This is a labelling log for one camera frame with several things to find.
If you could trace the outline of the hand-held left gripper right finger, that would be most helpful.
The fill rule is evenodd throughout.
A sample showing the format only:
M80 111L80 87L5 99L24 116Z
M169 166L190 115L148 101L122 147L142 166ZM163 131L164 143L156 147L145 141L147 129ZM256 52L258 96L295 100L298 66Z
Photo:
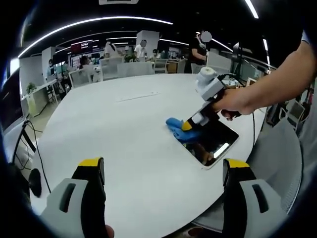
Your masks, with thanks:
M270 237L287 217L281 197L250 166L240 160L223 160L222 234L225 238Z

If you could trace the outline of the person's right hand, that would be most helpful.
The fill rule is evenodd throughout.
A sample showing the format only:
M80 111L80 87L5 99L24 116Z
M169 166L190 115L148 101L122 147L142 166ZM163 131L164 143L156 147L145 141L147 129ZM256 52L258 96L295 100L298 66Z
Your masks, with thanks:
M235 112L249 115L255 110L247 88L226 89L223 97L212 108L216 112L221 111L227 120L233 120Z

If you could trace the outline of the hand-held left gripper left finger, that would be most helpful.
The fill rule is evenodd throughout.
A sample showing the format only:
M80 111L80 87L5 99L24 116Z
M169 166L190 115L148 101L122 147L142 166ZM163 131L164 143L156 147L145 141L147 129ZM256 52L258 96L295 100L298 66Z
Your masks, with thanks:
M47 197L42 222L59 238L105 238L104 159L83 160Z

